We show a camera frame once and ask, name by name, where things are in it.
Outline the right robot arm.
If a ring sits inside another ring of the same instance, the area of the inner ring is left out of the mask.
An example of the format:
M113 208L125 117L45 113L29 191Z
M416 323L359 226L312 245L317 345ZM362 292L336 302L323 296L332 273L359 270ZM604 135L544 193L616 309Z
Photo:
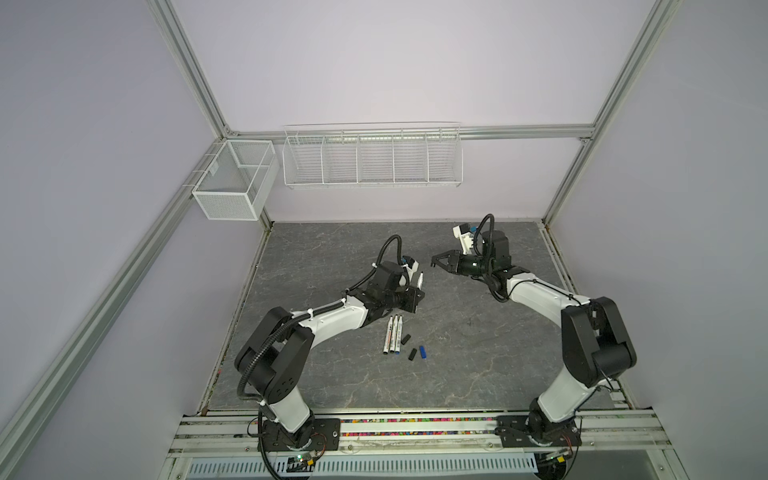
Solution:
M637 354L615 301L587 297L546 282L516 265L506 234L489 213L479 225L453 228L460 247L434 255L431 265L484 284L499 303L524 305L552 321L561 332L563 367L532 401L527 428L544 437L569 429L576 412L600 387L637 364Z

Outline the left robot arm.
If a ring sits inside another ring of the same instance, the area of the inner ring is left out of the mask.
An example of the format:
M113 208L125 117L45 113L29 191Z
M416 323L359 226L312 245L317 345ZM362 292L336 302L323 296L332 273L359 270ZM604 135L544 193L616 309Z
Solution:
M390 236L371 270L338 300L303 311L270 309L235 357L237 397L256 402L290 435L307 430L313 412L298 383L312 349L398 311L414 313L425 297L418 262L402 246L400 235Z

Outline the white marker pen blue tip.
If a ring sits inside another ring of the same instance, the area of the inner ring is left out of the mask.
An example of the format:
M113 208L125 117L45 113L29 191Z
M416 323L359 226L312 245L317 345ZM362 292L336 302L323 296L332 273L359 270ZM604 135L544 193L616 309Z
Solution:
M396 320L396 325L394 328L394 334L393 334L393 352L395 354L399 354L401 350L401 338L402 338L402 324L403 324L403 317L399 315Z

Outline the white mesh box basket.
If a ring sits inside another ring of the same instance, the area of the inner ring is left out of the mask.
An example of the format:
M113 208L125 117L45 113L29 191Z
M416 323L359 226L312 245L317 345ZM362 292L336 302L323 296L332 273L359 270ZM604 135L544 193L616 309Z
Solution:
M192 193L209 220L258 221L279 170L271 141L225 140Z

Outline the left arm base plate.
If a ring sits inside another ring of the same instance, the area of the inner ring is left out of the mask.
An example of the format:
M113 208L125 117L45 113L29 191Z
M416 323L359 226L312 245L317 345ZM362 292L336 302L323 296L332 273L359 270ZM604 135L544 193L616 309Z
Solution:
M341 440L341 419L311 417L299 429L288 432L277 422L264 420L258 437L267 452L337 451Z

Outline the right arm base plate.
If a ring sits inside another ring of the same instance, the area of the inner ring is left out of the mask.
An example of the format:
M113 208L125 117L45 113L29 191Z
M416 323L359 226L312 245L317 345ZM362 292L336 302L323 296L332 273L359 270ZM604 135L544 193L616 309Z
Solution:
M494 434L501 439L504 448L582 445L580 429L574 418L553 423L537 412L499 416Z

